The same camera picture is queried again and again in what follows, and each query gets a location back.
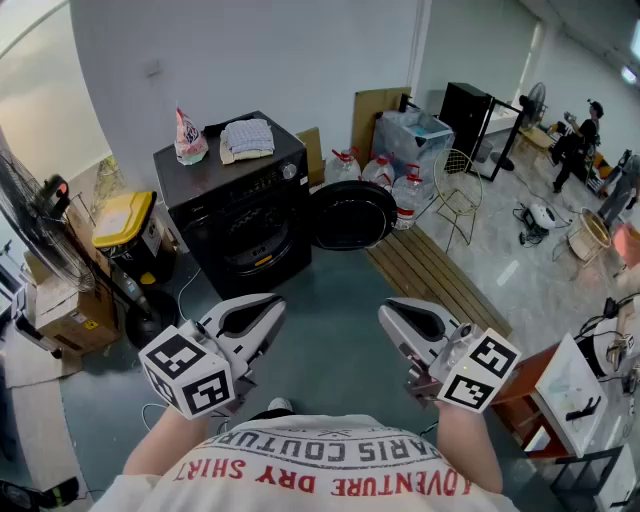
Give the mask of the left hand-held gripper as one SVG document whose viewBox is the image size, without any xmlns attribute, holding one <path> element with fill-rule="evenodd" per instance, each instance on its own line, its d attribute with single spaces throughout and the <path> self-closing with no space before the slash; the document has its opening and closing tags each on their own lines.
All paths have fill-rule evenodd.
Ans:
<svg viewBox="0 0 640 512">
<path fill-rule="evenodd" d="M 219 412 L 233 415 L 257 387 L 248 363 L 270 344 L 284 322 L 285 300 L 250 294 L 214 306 L 201 324 L 169 326 L 139 352 L 154 391 L 187 419 Z M 207 332 L 222 334 L 223 350 Z"/>
</svg>

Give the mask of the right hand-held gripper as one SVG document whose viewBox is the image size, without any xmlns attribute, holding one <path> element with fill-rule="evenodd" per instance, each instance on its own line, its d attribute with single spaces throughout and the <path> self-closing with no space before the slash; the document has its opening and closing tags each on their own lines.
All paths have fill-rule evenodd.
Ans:
<svg viewBox="0 0 640 512">
<path fill-rule="evenodd" d="M 470 323 L 460 325 L 443 347 L 443 339 L 454 330 L 454 317 L 433 302 L 388 298 L 378 309 L 378 319 L 407 358 L 429 366 L 406 384 L 422 405 L 439 401 L 481 413 L 521 359 L 521 352 L 497 331 Z"/>
</svg>

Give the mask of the round black washer door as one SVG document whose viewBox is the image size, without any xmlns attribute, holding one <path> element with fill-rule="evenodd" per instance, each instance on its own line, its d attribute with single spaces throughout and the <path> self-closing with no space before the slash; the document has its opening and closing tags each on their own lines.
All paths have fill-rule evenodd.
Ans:
<svg viewBox="0 0 640 512">
<path fill-rule="evenodd" d="M 358 180 L 329 184 L 310 195 L 306 228 L 311 244 L 330 251 L 369 248 L 391 233 L 397 205 L 381 186 Z"/>
</svg>

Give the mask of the person's right forearm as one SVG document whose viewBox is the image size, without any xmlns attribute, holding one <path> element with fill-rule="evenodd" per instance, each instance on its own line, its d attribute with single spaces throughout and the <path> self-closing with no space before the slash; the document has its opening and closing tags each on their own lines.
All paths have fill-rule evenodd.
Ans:
<svg viewBox="0 0 640 512">
<path fill-rule="evenodd" d="M 501 494 L 502 472 L 480 413 L 437 401 L 437 449 L 461 475 L 487 492 Z"/>
</svg>

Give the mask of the wooden slatted platform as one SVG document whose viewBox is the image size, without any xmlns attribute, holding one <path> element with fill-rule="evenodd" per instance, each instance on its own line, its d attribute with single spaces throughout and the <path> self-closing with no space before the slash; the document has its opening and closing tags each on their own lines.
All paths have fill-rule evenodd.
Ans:
<svg viewBox="0 0 640 512">
<path fill-rule="evenodd" d="M 400 295 L 439 304 L 459 322 L 492 328 L 505 338 L 511 335 L 507 320 L 419 227 L 393 231 L 367 253 Z"/>
</svg>

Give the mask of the red-brown wooden cabinet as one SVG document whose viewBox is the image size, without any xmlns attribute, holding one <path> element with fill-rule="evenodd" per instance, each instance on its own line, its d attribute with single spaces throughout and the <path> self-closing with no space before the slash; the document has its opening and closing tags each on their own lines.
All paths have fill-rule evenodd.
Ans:
<svg viewBox="0 0 640 512">
<path fill-rule="evenodd" d="M 572 454 L 536 388 L 558 346 L 556 343 L 519 362 L 491 402 L 493 411 L 529 459 L 556 459 Z"/>
</svg>

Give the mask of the black bin with yellow lid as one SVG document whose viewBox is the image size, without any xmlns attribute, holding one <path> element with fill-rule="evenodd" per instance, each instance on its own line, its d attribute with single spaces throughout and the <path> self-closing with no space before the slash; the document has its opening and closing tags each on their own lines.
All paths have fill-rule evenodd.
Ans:
<svg viewBox="0 0 640 512">
<path fill-rule="evenodd" d="M 141 285 L 168 282 L 175 249 L 169 231 L 155 211 L 155 191 L 109 199 L 93 230 L 93 246 Z"/>
</svg>

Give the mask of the brown cardboard box yellow label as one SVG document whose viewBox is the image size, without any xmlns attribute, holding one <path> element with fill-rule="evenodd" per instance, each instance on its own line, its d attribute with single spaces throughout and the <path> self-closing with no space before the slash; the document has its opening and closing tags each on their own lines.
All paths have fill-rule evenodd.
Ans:
<svg viewBox="0 0 640 512">
<path fill-rule="evenodd" d="M 101 349 L 121 337 L 110 294 L 82 292 L 63 283 L 36 288 L 36 329 L 59 348 L 77 355 Z"/>
</svg>

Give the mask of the blue checkered folded cloth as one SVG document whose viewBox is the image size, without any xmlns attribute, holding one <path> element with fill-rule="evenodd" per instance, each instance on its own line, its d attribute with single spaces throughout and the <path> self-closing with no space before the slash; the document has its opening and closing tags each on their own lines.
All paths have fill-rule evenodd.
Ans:
<svg viewBox="0 0 640 512">
<path fill-rule="evenodd" d="M 275 149 L 271 126 L 264 119 L 234 121 L 225 127 L 225 132 L 228 148 L 234 154 Z"/>
</svg>

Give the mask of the clear plastic storage box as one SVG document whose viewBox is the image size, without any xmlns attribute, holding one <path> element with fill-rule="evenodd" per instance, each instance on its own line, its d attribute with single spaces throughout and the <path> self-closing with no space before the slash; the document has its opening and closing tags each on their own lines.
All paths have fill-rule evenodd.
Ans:
<svg viewBox="0 0 640 512">
<path fill-rule="evenodd" d="M 388 156 L 397 176 L 417 171 L 431 179 L 436 157 L 453 145 L 455 134 L 445 123 L 420 109 L 384 111 L 376 117 L 373 156 Z"/>
</svg>

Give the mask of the gold round side table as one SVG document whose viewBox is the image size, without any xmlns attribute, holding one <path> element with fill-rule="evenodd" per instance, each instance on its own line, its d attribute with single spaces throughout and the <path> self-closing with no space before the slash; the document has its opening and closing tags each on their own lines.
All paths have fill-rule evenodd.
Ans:
<svg viewBox="0 0 640 512">
<path fill-rule="evenodd" d="M 612 245 L 611 236 L 601 217 L 582 208 L 578 223 L 567 239 L 569 248 L 584 266 L 589 265 L 602 251 Z"/>
</svg>

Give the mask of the black cabinet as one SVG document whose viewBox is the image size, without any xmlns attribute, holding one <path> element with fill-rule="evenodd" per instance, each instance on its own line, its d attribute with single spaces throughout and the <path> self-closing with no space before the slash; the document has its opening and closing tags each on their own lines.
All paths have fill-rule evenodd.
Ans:
<svg viewBox="0 0 640 512">
<path fill-rule="evenodd" d="M 439 120 L 454 133 L 453 149 L 469 158 L 479 140 L 493 97 L 480 89 L 461 82 L 449 82 L 439 113 Z"/>
</svg>

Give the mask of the brown cardboard sheet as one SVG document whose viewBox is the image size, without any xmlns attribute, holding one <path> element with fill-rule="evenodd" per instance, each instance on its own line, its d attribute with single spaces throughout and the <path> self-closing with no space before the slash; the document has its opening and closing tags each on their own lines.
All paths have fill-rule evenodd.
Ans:
<svg viewBox="0 0 640 512">
<path fill-rule="evenodd" d="M 403 94 L 411 95 L 409 87 L 394 87 L 358 91 L 354 96 L 351 145 L 359 152 L 360 164 L 366 163 L 371 153 L 377 115 L 397 110 Z"/>
</svg>

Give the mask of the black metal rack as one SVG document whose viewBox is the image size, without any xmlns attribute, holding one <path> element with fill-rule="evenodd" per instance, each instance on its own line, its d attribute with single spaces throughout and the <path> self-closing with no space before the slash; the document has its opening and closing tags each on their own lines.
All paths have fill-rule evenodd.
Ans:
<svg viewBox="0 0 640 512">
<path fill-rule="evenodd" d="M 550 489 L 567 512 L 623 512 L 635 500 L 639 481 L 628 444 L 557 459 L 554 467 Z"/>
</svg>

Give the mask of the black metal frame table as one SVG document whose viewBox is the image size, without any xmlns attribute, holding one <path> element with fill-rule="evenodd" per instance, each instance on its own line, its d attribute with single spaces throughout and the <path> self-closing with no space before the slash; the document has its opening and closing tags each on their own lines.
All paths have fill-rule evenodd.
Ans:
<svg viewBox="0 0 640 512">
<path fill-rule="evenodd" d="M 499 154 L 498 160 L 495 161 L 494 170 L 490 175 L 482 174 L 481 178 L 487 182 L 493 183 L 496 179 L 499 171 L 504 169 L 503 164 L 507 158 L 511 155 L 512 146 L 515 142 L 516 136 L 519 134 L 519 130 L 522 125 L 524 112 L 521 108 L 514 107 L 513 105 L 499 100 L 496 97 L 490 97 L 490 104 L 484 119 L 482 129 L 476 144 L 475 151 L 479 149 L 480 142 L 486 135 L 493 134 L 494 132 L 504 131 L 507 129 L 507 123 L 511 122 L 511 128 L 509 137 Z"/>
</svg>

